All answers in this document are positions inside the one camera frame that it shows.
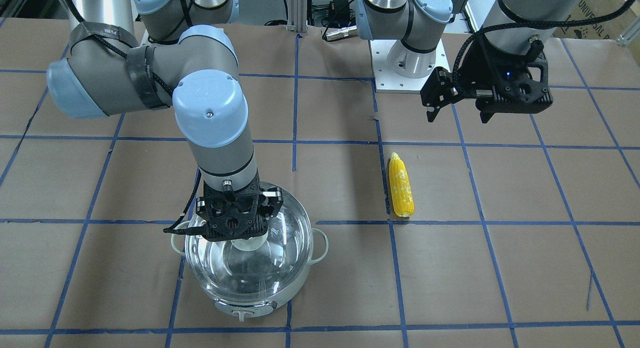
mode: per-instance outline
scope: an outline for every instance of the pot lid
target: pot lid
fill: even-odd
[[[261,182],[263,189],[275,187]],[[264,236],[208,241],[187,236],[185,254],[200,286],[215,300],[253,304],[283,291],[304,271],[313,251],[311,223],[302,204],[282,189],[283,204]],[[198,215],[190,226],[202,225]]]

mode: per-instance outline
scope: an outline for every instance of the gray strap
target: gray strap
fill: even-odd
[[[71,35],[69,36],[71,54],[73,54],[74,46],[77,45],[77,43],[89,39],[91,36],[115,39],[129,47],[138,46],[138,39],[123,27],[98,22],[82,22],[71,31]]]
[[[126,52],[126,68],[138,98],[147,109],[164,109],[167,105],[158,97],[152,65],[156,47],[142,45]]]

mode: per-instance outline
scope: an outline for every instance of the cardboard box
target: cardboard box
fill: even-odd
[[[580,0],[574,7],[567,21],[586,20],[588,18],[608,15],[619,9],[626,0]],[[558,27],[553,33],[558,38],[578,39],[616,39],[640,16],[640,0],[634,2],[630,10],[614,20],[590,26]],[[640,37],[628,45],[636,63],[640,64]]]

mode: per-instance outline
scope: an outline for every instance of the pot handle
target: pot handle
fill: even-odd
[[[189,221],[187,220],[186,222],[179,223],[173,229],[174,230],[181,230],[183,228],[186,228],[185,226],[188,226],[188,225],[189,225]],[[171,234],[171,239],[170,239],[171,248],[173,248],[174,252],[178,253],[179,255],[181,255],[183,257],[186,257],[187,255],[185,254],[185,252],[183,252],[181,249],[178,249],[176,247],[176,236],[178,236],[178,234]]]
[[[329,238],[327,238],[327,235],[325,234],[325,232],[321,231],[318,228],[311,228],[311,234],[314,234],[314,233],[320,234],[320,236],[322,236],[322,239],[324,239],[324,253],[322,253],[322,255],[320,257],[317,257],[316,259],[310,259],[309,266],[313,266],[316,263],[320,263],[320,261],[325,259],[325,257],[327,256],[327,253],[329,252]]]

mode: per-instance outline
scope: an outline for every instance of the yellow corn cob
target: yellow corn cob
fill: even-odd
[[[411,217],[414,214],[414,195],[411,193],[409,174],[405,162],[397,153],[391,153],[389,160],[389,184],[393,211],[398,217]]]

